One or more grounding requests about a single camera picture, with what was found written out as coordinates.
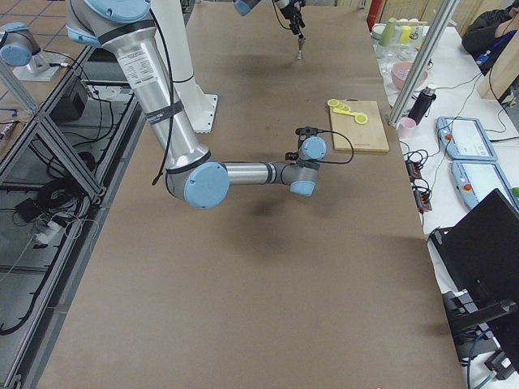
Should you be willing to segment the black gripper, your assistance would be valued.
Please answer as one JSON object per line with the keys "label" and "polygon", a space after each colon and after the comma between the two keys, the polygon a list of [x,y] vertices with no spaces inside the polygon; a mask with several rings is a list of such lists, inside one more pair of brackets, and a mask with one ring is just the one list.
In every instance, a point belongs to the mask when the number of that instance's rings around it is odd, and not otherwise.
{"label": "black gripper", "polygon": [[299,28],[305,28],[305,23],[302,19],[301,12],[301,9],[304,7],[304,1],[274,0],[273,2],[283,17],[290,22],[289,28],[291,32],[294,35],[300,35],[301,32]]}

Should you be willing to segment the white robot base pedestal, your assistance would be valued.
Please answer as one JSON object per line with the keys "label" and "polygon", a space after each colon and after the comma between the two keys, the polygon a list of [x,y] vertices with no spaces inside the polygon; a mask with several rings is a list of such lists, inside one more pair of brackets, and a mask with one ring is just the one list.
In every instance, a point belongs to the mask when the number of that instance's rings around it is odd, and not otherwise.
{"label": "white robot base pedestal", "polygon": [[168,55],[165,55],[160,33],[157,32],[159,53],[165,64],[166,58],[170,60],[174,87],[190,123],[196,133],[210,133],[218,96],[204,93],[195,80],[181,3],[179,0],[151,1],[151,10],[157,18],[168,49]]}

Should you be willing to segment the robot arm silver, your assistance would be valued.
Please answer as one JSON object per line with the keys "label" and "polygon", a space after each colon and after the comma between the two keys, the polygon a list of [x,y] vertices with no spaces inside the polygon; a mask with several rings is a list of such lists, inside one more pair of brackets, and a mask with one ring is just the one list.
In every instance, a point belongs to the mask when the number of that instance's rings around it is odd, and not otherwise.
{"label": "robot arm silver", "polygon": [[147,122],[164,149],[159,177],[167,190],[192,207],[220,204],[232,185],[283,184],[312,195],[327,151],[320,130],[296,130],[298,150],[283,162],[218,162],[196,137],[155,36],[163,25],[149,1],[68,1],[66,27],[72,41],[101,47],[118,61]]}
{"label": "robot arm silver", "polygon": [[[235,0],[233,1],[235,10],[241,15],[248,15],[254,7],[260,3],[260,0]],[[276,0],[272,4],[280,11],[288,26],[284,26],[277,15],[278,22],[284,29],[289,29],[298,38],[303,38],[302,29],[305,23],[302,19],[301,9],[306,5],[304,1]]]}

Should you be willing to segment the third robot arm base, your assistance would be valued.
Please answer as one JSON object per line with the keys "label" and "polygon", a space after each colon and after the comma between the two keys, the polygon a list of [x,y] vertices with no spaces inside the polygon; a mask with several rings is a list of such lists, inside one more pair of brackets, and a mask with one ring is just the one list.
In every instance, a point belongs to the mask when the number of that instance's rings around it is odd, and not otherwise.
{"label": "third robot arm base", "polygon": [[15,68],[17,79],[49,82],[64,58],[60,53],[45,53],[26,24],[11,22],[1,26],[1,59]]}

